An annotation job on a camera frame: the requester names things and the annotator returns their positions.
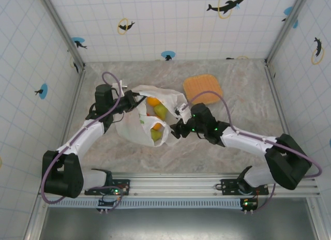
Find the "white lemon print plastic bag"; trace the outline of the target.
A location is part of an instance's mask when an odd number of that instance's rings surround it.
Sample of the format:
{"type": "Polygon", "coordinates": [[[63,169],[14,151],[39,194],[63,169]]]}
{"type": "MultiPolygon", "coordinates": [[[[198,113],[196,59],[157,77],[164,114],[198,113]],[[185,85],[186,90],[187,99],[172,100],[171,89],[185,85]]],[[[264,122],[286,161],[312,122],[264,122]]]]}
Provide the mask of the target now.
{"type": "Polygon", "coordinates": [[[145,99],[131,112],[115,118],[120,120],[120,122],[115,124],[117,133],[130,142],[149,147],[160,147],[163,144],[168,146],[175,145],[179,139],[171,134],[172,129],[170,126],[180,120],[179,116],[175,114],[175,109],[182,103],[188,103],[185,95],[173,89],[163,89],[150,85],[139,85],[133,88],[132,91],[145,95],[146,98],[157,98],[168,109],[167,116],[165,120],[161,120],[145,99]],[[154,142],[151,139],[151,129],[156,123],[163,125],[160,129],[163,136],[161,140],[154,142]]]}

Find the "woven straw basket tray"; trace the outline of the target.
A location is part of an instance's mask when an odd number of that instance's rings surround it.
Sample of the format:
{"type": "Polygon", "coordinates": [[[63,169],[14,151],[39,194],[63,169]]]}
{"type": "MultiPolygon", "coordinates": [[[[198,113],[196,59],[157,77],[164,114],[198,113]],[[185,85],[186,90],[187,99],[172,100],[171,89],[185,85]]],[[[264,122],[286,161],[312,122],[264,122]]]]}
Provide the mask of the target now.
{"type": "Polygon", "coordinates": [[[208,73],[187,78],[183,82],[183,89],[186,94],[186,98],[191,106],[198,103],[217,103],[220,101],[218,95],[220,95],[221,97],[223,96],[223,91],[217,78],[212,74],[208,73]],[[215,95],[213,93],[206,93],[192,101],[192,99],[196,95],[205,91],[212,91],[217,93],[218,95],[215,95]]]}

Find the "grey metal panel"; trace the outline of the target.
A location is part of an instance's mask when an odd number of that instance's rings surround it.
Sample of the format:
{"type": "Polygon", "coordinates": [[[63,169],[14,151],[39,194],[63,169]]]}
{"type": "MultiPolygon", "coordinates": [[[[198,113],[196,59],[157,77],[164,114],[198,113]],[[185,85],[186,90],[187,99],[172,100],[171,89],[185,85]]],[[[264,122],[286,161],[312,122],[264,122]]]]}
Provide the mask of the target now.
{"type": "Polygon", "coordinates": [[[40,240],[318,240],[304,203],[231,209],[51,208],[40,240]]]}

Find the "right control board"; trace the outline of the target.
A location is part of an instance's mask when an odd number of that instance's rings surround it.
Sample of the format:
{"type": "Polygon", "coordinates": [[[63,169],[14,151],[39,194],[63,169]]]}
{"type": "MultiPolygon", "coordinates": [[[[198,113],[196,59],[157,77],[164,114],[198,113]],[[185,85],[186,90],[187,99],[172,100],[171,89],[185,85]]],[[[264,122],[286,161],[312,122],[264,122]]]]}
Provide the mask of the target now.
{"type": "Polygon", "coordinates": [[[256,197],[240,199],[241,211],[244,214],[253,214],[253,212],[258,208],[258,199],[256,197]]]}

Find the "control board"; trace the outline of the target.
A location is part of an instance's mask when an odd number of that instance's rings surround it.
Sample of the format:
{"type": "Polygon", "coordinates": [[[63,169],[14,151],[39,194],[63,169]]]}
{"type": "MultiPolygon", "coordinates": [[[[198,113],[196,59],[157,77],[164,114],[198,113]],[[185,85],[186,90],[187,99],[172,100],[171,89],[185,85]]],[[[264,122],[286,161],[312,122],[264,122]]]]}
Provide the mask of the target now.
{"type": "Polygon", "coordinates": [[[109,212],[113,211],[115,208],[117,208],[121,201],[122,201],[122,196],[114,199],[114,200],[107,200],[104,198],[104,196],[98,200],[98,207],[97,211],[100,214],[106,213],[108,214],[109,212]]]}
{"type": "Polygon", "coordinates": [[[256,197],[240,199],[241,211],[244,214],[253,214],[253,212],[258,208],[258,199],[256,197]]]}

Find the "left control board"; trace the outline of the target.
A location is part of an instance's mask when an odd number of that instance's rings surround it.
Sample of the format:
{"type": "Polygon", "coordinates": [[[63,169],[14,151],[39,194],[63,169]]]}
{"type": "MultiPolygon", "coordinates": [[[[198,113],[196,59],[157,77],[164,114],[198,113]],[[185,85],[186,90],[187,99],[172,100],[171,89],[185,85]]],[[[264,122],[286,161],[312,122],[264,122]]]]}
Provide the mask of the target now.
{"type": "Polygon", "coordinates": [[[109,212],[113,211],[115,208],[117,208],[121,201],[122,201],[122,196],[114,199],[114,200],[107,200],[104,198],[104,196],[98,200],[98,207],[97,211],[100,214],[106,213],[108,214],[109,212]]]}

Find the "aluminium side rail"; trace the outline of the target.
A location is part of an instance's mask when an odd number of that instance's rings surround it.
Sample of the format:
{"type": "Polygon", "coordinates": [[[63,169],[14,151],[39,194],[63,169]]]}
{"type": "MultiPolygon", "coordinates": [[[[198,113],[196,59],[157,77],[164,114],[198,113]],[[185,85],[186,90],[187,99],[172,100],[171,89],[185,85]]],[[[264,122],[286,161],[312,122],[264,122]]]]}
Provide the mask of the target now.
{"type": "Polygon", "coordinates": [[[271,120],[270,122],[263,123],[260,128],[263,128],[264,133],[271,133],[273,136],[280,136],[280,128],[283,133],[291,136],[295,141],[295,136],[290,132],[290,127],[288,125],[286,116],[285,116],[285,107],[284,103],[281,101],[281,92],[276,87],[275,81],[275,71],[272,64],[267,63],[267,59],[263,60],[264,72],[267,77],[268,86],[270,90],[271,97],[273,99],[272,106],[276,111],[276,119],[271,120]]]}
{"type": "Polygon", "coordinates": [[[68,115],[66,117],[66,121],[65,121],[65,125],[64,125],[64,130],[62,133],[62,143],[64,143],[67,140],[68,134],[69,134],[69,130],[70,130],[70,126],[71,126],[71,122],[72,122],[72,118],[74,115],[74,111],[77,105],[77,100],[78,100],[78,96],[81,90],[81,86],[82,86],[82,82],[85,76],[85,70],[82,70],[79,74],[78,74],[78,79],[77,82],[75,84],[75,86],[73,87],[73,93],[70,99],[70,104],[69,104],[69,111],[68,111],[68,115]]]}

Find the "aluminium mounting rail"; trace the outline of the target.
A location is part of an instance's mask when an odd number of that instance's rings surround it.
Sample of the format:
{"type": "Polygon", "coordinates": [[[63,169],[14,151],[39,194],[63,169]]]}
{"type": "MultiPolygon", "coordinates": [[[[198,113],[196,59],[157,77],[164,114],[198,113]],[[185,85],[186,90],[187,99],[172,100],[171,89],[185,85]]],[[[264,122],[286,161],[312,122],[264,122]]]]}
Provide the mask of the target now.
{"type": "MultiPolygon", "coordinates": [[[[114,172],[114,179],[129,179],[130,198],[212,198],[221,197],[215,188],[222,179],[237,178],[229,173],[128,173],[114,172]]],[[[303,179],[295,190],[276,185],[273,198],[318,198],[320,191],[314,178],[303,179]]]]}

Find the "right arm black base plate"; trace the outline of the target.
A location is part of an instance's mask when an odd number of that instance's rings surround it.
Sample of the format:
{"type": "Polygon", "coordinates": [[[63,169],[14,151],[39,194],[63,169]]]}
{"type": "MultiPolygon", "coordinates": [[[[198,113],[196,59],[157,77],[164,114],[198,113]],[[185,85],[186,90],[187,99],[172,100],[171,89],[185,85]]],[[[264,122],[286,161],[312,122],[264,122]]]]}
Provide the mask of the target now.
{"type": "Polygon", "coordinates": [[[221,179],[215,185],[215,189],[221,191],[224,196],[256,196],[269,195],[268,186],[251,187],[245,181],[239,181],[236,178],[221,179]]]}

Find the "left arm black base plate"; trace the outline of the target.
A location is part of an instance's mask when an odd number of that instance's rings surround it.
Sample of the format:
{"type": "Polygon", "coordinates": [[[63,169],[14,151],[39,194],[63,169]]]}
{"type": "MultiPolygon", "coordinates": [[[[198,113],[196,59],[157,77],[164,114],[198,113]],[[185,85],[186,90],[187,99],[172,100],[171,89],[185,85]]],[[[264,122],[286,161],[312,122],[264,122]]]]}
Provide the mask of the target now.
{"type": "Polygon", "coordinates": [[[130,180],[129,179],[113,179],[111,182],[107,182],[105,186],[115,186],[115,188],[102,188],[102,189],[90,189],[84,191],[84,194],[87,196],[100,196],[100,195],[109,195],[115,196],[120,195],[120,191],[123,192],[123,195],[129,195],[130,189],[130,180]]]}

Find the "aluminium frame post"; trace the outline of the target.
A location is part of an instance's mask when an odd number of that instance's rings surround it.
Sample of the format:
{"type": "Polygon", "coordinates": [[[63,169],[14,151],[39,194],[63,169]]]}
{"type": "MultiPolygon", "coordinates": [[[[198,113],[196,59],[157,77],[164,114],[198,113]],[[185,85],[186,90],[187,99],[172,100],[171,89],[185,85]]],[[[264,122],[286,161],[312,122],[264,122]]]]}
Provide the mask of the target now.
{"type": "Polygon", "coordinates": [[[276,41],[274,42],[267,58],[265,59],[266,66],[269,66],[272,63],[272,61],[274,60],[281,45],[285,41],[290,30],[293,28],[294,23],[298,19],[298,16],[299,16],[302,8],[304,7],[306,1],[307,0],[296,0],[295,1],[290,14],[287,16],[281,31],[277,35],[276,41]]]}
{"type": "Polygon", "coordinates": [[[79,68],[79,72],[84,70],[85,62],[83,61],[81,55],[78,52],[78,48],[76,45],[72,42],[71,37],[61,20],[58,12],[56,11],[53,3],[51,0],[40,0],[44,9],[48,13],[49,17],[51,18],[53,24],[55,25],[56,29],[58,30],[62,40],[65,42],[65,45],[67,46],[68,52],[71,54],[71,56],[74,59],[74,62],[77,64],[79,68]]]}

